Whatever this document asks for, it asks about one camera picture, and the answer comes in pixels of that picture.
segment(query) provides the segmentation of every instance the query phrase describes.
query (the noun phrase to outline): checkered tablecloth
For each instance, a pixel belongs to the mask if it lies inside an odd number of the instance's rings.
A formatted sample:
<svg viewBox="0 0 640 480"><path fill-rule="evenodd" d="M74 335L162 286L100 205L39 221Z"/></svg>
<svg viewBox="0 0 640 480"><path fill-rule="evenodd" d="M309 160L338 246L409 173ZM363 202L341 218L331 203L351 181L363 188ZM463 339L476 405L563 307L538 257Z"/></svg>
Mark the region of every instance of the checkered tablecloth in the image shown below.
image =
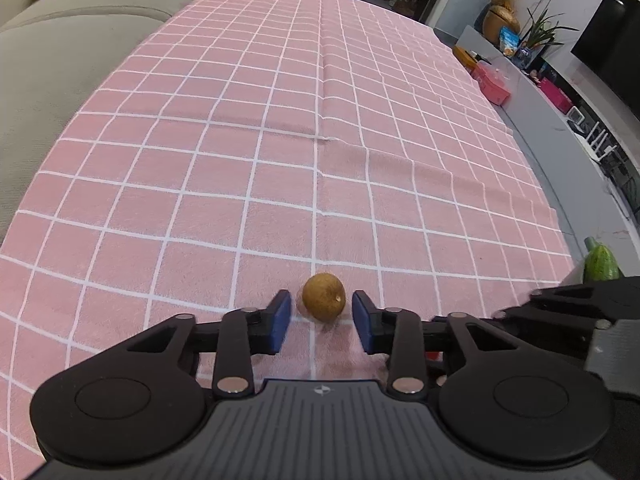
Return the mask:
<svg viewBox="0 0 640 480"><path fill-rule="evenodd" d="M0 476L41 460L42 381L176 313L219 320L329 271L423 319L486 316L570 267L510 131L430 28L356 0L196 0L82 106L2 245ZM256 375L381 376L350 316L296 310Z"/></svg>

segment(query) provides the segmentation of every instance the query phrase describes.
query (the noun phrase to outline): brown vase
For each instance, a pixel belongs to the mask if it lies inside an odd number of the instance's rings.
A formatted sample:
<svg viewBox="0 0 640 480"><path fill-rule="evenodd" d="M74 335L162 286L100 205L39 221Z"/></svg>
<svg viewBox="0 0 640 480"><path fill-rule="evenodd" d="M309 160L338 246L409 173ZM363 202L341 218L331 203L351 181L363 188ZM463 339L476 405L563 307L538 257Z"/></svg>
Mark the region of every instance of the brown vase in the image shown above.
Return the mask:
<svg viewBox="0 0 640 480"><path fill-rule="evenodd" d="M489 8L482 22L482 35L497 45L500 41L500 30L503 27L507 27L516 34L520 33L520 23L509 10L500 6Z"/></svg>

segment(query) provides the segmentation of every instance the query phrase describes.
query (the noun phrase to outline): beige couch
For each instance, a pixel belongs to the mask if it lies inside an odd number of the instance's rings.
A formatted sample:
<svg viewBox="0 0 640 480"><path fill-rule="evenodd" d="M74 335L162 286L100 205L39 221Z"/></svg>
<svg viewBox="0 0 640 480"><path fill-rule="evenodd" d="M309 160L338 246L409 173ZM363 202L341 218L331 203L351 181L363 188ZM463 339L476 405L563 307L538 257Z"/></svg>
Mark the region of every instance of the beige couch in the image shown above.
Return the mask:
<svg viewBox="0 0 640 480"><path fill-rule="evenodd" d="M191 0L0 0L0 244L73 113Z"/></svg>

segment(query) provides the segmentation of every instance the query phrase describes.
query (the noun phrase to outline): pink container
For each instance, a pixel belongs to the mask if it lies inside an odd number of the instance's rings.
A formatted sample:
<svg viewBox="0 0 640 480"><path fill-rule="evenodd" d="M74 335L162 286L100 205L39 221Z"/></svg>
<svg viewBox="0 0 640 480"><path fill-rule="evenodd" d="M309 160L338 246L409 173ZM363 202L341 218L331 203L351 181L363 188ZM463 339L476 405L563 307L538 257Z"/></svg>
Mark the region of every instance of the pink container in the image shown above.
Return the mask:
<svg viewBox="0 0 640 480"><path fill-rule="evenodd" d="M545 77L540 81L540 89L558 110L565 115L569 113L569 110L571 110L574 104L571 102L571 99L569 99L561 89L549 81L549 79Z"/></svg>
<svg viewBox="0 0 640 480"><path fill-rule="evenodd" d="M500 106L511 95L502 72L484 61L479 61L471 77L478 81L484 97L494 105Z"/></svg>

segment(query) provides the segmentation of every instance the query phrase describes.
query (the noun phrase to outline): television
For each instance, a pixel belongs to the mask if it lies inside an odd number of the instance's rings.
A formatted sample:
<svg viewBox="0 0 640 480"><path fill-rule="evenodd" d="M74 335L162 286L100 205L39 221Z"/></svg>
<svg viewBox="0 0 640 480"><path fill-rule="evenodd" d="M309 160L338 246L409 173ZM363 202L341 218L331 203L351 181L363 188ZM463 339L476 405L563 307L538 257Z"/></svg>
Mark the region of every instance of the television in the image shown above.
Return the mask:
<svg viewBox="0 0 640 480"><path fill-rule="evenodd" d="M640 2L603 0L571 50L640 119Z"/></svg>

